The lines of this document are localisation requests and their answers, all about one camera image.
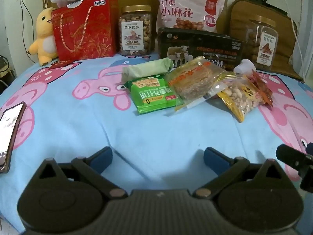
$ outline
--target phone screen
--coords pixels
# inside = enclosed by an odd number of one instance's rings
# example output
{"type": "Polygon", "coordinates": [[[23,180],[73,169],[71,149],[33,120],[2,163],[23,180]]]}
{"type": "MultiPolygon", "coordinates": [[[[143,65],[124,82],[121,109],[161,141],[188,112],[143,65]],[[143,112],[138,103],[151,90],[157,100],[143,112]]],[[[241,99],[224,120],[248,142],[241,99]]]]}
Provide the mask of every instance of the phone screen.
{"type": "Polygon", "coordinates": [[[13,130],[22,107],[23,103],[6,110],[0,120],[0,166],[5,163],[13,130]]]}

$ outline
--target transparent bag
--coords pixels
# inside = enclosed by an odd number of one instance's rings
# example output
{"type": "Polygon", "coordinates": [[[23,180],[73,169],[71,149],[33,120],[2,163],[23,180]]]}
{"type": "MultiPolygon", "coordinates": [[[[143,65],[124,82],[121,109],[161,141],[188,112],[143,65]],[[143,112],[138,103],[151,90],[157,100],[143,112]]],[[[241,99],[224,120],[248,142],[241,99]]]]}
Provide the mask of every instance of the transparent bag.
{"type": "Polygon", "coordinates": [[[176,95],[176,108],[192,108],[227,88],[225,83],[236,78],[236,73],[227,72],[199,56],[165,75],[171,90],[176,95]]]}
{"type": "Polygon", "coordinates": [[[217,94],[240,122],[257,106],[264,104],[260,90],[246,76],[231,82],[227,89],[217,94]]]}

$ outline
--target pink snack bag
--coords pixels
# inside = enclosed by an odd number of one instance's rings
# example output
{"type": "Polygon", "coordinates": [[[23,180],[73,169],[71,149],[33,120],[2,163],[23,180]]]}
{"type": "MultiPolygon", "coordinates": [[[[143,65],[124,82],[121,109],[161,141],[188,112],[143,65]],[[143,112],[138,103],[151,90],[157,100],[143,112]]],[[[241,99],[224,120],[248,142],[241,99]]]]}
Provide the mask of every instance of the pink snack bag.
{"type": "Polygon", "coordinates": [[[156,31],[161,27],[215,31],[225,0],[159,0],[156,31]]]}

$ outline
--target light green package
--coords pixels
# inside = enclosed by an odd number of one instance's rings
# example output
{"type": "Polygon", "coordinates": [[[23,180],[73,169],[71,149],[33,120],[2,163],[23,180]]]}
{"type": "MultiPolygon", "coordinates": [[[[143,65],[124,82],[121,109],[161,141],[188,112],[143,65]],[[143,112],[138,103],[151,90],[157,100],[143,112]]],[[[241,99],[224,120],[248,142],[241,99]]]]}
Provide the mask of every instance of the light green package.
{"type": "Polygon", "coordinates": [[[163,75],[173,67],[174,63],[170,58],[126,66],[122,69],[122,82],[125,83],[130,80],[140,79],[153,75],[163,75]]]}
{"type": "Polygon", "coordinates": [[[176,106],[176,96],[160,75],[128,81],[125,86],[139,114],[176,106]]]}

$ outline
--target blue bedsheet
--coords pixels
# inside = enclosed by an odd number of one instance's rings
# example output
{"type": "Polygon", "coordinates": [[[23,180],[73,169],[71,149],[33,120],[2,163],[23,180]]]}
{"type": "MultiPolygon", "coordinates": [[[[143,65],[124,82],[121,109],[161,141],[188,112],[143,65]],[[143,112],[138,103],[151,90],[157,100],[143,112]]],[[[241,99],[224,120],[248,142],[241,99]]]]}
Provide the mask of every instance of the blue bedsheet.
{"type": "MultiPolygon", "coordinates": [[[[156,59],[123,57],[75,62],[48,70],[38,64],[26,70],[0,96],[1,111],[21,101],[27,109],[19,126],[11,170],[0,175],[0,213],[20,232],[17,201],[41,162],[53,157],[68,162],[90,156],[104,146],[114,150],[103,176],[124,188],[188,188],[194,191],[216,175],[204,165],[203,151],[214,147],[229,157],[251,162],[275,158],[288,144],[305,152],[313,142],[313,92],[285,76],[260,73],[273,91],[272,110],[261,106],[239,123],[219,99],[169,117],[170,109],[138,115],[121,84],[124,66],[156,59]]],[[[282,164],[299,186],[296,172],[282,164]]],[[[301,192],[303,235],[313,227],[312,194],[301,192]]]]}

